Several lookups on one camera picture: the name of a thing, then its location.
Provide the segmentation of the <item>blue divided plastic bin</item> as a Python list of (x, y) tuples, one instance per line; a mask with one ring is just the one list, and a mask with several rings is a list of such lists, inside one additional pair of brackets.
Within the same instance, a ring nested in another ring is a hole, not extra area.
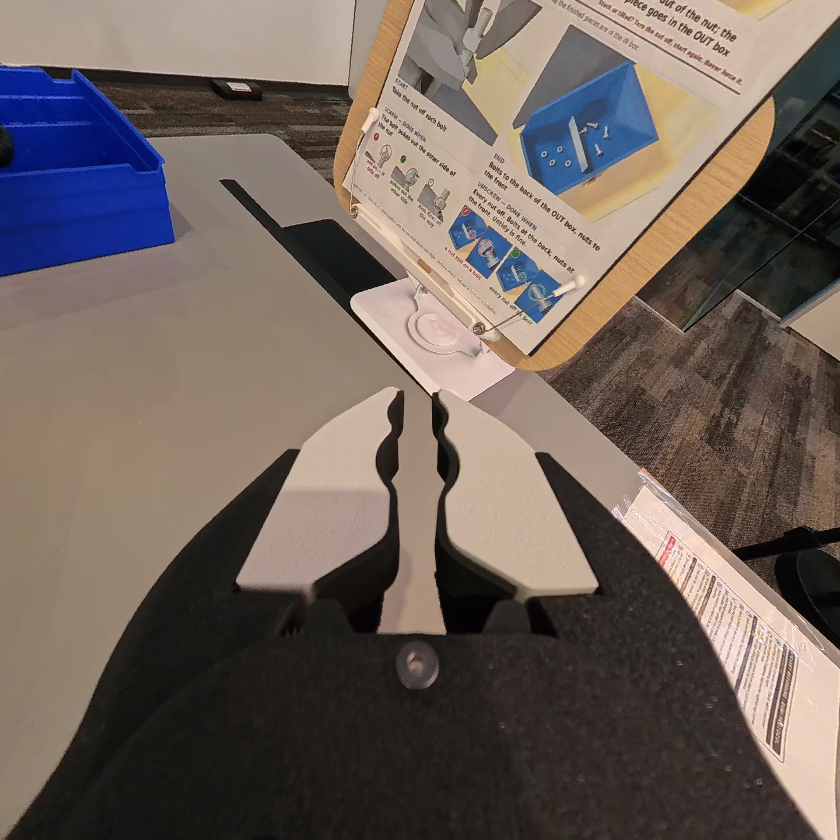
[(3, 277), (175, 242), (164, 160), (78, 70), (1, 69)]

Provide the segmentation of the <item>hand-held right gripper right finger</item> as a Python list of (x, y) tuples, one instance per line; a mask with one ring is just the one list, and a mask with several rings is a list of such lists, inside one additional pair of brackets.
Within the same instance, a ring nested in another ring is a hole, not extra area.
[(444, 557), (520, 602), (595, 593), (598, 580), (533, 447), (450, 391), (434, 395), (433, 409)]

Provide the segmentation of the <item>black floor stand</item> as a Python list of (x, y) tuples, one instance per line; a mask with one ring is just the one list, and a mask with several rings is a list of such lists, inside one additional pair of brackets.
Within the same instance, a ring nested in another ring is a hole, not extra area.
[(742, 562), (776, 558), (782, 565), (787, 589), (794, 599), (807, 604), (806, 611), (819, 615), (825, 624), (838, 624), (838, 559), (825, 548), (839, 542), (839, 527), (824, 530), (800, 526), (780, 537), (747, 545), (733, 552)]

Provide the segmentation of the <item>laminated instruction sheet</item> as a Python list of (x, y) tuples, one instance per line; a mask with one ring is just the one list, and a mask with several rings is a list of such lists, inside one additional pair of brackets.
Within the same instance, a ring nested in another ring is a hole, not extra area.
[(753, 736), (779, 764), (838, 758), (838, 663), (644, 471), (614, 512), (666, 573), (703, 632)]

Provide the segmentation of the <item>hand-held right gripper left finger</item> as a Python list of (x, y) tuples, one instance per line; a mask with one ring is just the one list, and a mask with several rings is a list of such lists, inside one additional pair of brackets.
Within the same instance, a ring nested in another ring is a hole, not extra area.
[(236, 584), (375, 601), (398, 572), (396, 489), (404, 392), (389, 386), (324, 424), (295, 452)]

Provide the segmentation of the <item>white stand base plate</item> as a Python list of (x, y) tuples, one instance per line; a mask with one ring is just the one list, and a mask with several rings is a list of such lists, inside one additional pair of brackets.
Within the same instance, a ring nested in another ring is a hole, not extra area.
[(429, 395), (470, 401), (513, 372), (413, 279), (357, 293), (351, 310)]

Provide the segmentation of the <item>printed instruction poster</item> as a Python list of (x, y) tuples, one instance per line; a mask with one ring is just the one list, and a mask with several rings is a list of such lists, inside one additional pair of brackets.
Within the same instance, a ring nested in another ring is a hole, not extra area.
[(577, 309), (838, 1), (413, 2), (354, 198), (524, 354)]

